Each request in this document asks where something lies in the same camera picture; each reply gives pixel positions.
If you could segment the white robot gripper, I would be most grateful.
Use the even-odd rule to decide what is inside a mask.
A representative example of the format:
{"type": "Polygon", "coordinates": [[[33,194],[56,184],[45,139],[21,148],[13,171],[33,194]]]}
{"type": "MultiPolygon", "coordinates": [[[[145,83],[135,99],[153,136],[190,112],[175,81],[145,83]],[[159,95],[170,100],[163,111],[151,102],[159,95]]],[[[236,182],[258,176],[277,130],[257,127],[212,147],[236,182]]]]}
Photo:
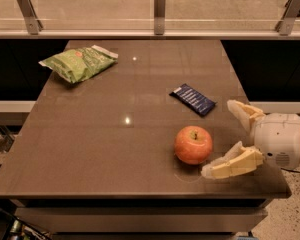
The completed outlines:
{"type": "Polygon", "coordinates": [[[284,169],[292,170],[300,164],[300,116],[265,116],[261,109],[237,100],[228,100],[227,107],[243,128],[251,131],[254,146],[237,142],[224,156],[202,167],[204,178],[226,179],[250,173],[263,164],[264,157],[270,166],[284,169]]]}

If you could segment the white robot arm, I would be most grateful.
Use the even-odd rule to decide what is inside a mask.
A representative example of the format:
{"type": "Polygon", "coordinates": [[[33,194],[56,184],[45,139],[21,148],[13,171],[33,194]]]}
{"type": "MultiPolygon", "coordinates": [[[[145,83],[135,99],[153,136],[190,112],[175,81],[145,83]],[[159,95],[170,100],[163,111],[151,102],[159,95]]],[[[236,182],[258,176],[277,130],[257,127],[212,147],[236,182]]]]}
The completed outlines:
{"type": "Polygon", "coordinates": [[[237,142],[224,156],[202,167],[206,179],[225,179],[255,171],[267,163],[293,170],[300,166],[300,116],[265,114],[237,100],[227,101],[228,110],[240,121],[252,140],[250,147],[237,142]]]}

